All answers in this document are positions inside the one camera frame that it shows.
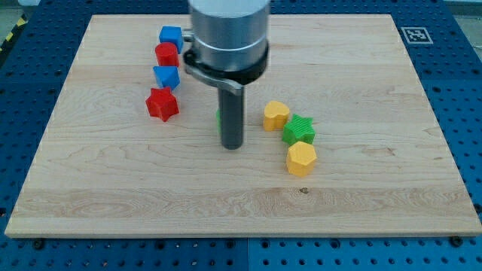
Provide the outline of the silver robot arm cylinder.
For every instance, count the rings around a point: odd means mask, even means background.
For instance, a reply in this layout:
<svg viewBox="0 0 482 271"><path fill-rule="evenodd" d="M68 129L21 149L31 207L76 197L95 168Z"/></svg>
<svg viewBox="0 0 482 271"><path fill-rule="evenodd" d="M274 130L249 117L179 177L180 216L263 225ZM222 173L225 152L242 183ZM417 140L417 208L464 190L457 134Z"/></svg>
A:
<svg viewBox="0 0 482 271"><path fill-rule="evenodd" d="M197 60L221 72L238 72L267 55L269 0L189 0Z"/></svg>

